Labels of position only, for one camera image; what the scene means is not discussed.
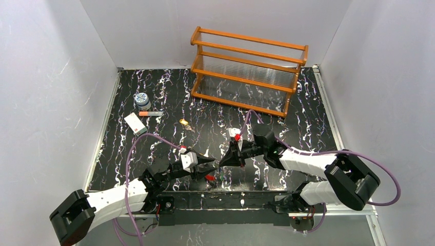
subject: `key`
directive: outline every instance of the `key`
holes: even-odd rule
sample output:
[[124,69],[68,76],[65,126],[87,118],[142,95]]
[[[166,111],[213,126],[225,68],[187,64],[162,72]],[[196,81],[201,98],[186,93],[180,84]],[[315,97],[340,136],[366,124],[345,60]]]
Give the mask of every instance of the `key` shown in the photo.
[[188,131],[192,131],[192,132],[195,132],[195,130],[194,130],[190,125],[187,125],[187,126],[186,126],[186,130],[188,130]]

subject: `blue and white jar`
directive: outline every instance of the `blue and white jar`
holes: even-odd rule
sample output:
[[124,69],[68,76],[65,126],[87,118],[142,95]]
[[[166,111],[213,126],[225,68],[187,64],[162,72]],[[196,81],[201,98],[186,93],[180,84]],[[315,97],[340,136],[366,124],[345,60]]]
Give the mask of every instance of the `blue and white jar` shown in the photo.
[[134,102],[136,103],[139,110],[146,111],[151,108],[151,103],[149,101],[148,95],[145,93],[138,93],[134,96]]

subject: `black robot arm segment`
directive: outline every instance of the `black robot arm segment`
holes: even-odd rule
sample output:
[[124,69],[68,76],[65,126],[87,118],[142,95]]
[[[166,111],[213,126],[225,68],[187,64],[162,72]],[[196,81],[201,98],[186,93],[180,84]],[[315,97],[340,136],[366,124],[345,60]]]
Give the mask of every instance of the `black robot arm segment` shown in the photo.
[[[216,170],[214,158],[189,150],[180,156],[176,162],[157,158],[139,178],[130,182],[128,203],[133,212],[155,206],[156,197],[169,181],[184,176],[199,180]],[[126,186],[121,185],[101,192],[71,193],[50,215],[59,243],[73,245],[101,223],[126,214],[125,190]]]
[[234,132],[237,130],[230,130],[230,148],[220,167],[243,167],[246,158],[263,155],[271,167],[301,171],[327,180],[303,183],[288,198],[274,201],[277,206],[303,211],[318,203],[343,203],[360,211],[380,185],[374,172],[354,155],[322,155],[288,149],[276,140],[267,125],[253,126],[254,141],[242,140]]

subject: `black marble table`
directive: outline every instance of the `black marble table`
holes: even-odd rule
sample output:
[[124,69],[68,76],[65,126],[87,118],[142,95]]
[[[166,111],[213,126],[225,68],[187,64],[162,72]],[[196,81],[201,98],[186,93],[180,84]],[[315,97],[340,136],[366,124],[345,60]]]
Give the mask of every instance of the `black marble table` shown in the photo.
[[[125,182],[127,152],[136,137],[124,117],[137,112],[133,95],[145,92],[151,99],[150,111],[163,111],[162,117],[141,117],[149,133],[156,133],[176,145],[194,148],[220,160],[228,148],[228,128],[241,128],[247,110],[192,98],[195,74],[188,69],[124,70],[118,86],[107,124],[100,154],[96,161],[88,191],[103,191]],[[240,86],[240,94],[258,92],[255,86]],[[261,91],[264,98],[273,95]],[[287,117],[260,114],[274,133],[290,145],[302,150],[335,150],[335,142],[325,108],[315,82],[313,70],[303,68],[299,75],[297,93],[290,101]],[[250,123],[257,124],[253,116]],[[179,123],[186,119],[194,132]],[[244,139],[252,140],[248,127]],[[178,152],[152,137],[140,142],[132,155],[130,179],[138,177],[156,157],[177,160]],[[217,184],[192,181],[190,177],[174,180],[168,191],[280,191],[294,190],[302,181],[314,180],[297,171],[276,170],[265,164],[261,157],[246,161],[244,168],[224,167],[212,173]]]

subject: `red object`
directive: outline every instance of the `red object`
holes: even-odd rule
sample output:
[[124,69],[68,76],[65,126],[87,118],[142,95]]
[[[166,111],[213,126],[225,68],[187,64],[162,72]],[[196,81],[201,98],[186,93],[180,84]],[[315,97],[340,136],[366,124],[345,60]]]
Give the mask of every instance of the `red object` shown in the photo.
[[214,176],[211,176],[211,175],[206,175],[205,179],[208,181],[215,181],[216,180],[216,178]]

